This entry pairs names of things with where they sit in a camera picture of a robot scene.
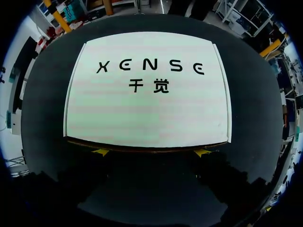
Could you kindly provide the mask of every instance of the dark table surface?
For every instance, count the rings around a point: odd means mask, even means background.
[[[81,162],[83,149],[62,137],[64,103],[83,43],[128,32],[158,31],[210,40],[220,52],[231,95],[232,143],[218,148],[248,182],[269,182],[282,138],[277,80],[267,62],[242,40],[215,26],[168,15],[111,17],[85,25],[53,42],[38,56],[24,94],[22,142],[29,170],[53,179]],[[181,153],[161,157],[112,153],[112,173],[79,207],[126,223],[209,226],[227,205],[202,186]]]

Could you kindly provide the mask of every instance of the white panel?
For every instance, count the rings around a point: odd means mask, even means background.
[[[147,63],[143,70],[143,60],[154,64],[155,58],[157,69]],[[129,65],[123,64],[131,70],[119,68],[125,59],[131,59],[125,62]],[[170,60],[181,61],[182,71],[172,71],[178,67]],[[97,73],[99,62],[107,61],[107,72]],[[195,63],[202,64],[196,71]],[[131,79],[142,79],[136,93],[129,86],[134,84]],[[156,79],[169,82],[168,93],[154,93]],[[208,40],[159,32],[91,40],[70,84],[64,120],[69,137],[159,148],[228,141],[230,103],[216,51]]]
[[[75,74],[75,70],[77,68],[77,65],[79,63],[79,59],[80,59],[80,56],[84,50],[84,47],[85,47],[86,44],[84,44],[82,46],[82,49],[77,57],[77,60],[76,60],[76,63],[74,65],[74,68],[72,70],[72,73],[71,73],[71,80],[68,84],[68,88],[67,88],[67,94],[66,94],[66,99],[65,99],[65,105],[64,105],[64,118],[63,118],[63,136],[67,136],[67,133],[66,133],[66,123],[67,123],[67,112],[68,112],[68,104],[69,104],[69,97],[70,97],[70,91],[71,91],[71,84],[72,84],[72,81],[73,81],[73,78],[74,78],[74,74]]]

